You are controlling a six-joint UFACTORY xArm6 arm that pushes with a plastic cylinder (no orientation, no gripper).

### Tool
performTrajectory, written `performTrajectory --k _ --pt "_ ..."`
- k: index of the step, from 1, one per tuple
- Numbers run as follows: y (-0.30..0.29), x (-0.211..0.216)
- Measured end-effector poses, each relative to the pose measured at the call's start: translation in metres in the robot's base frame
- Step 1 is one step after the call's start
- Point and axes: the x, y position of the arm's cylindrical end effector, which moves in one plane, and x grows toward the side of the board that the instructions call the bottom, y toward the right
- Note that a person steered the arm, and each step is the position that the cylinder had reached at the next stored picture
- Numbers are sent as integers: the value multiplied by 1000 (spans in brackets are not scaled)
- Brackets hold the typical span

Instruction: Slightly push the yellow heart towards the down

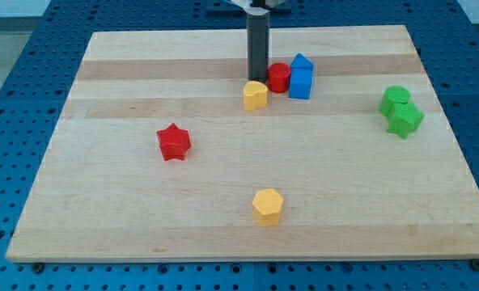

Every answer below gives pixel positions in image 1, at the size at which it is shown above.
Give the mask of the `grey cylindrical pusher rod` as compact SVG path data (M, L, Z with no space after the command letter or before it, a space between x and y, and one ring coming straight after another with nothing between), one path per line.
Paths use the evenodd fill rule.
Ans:
M248 80L265 81L269 62L270 13L262 7L247 6Z

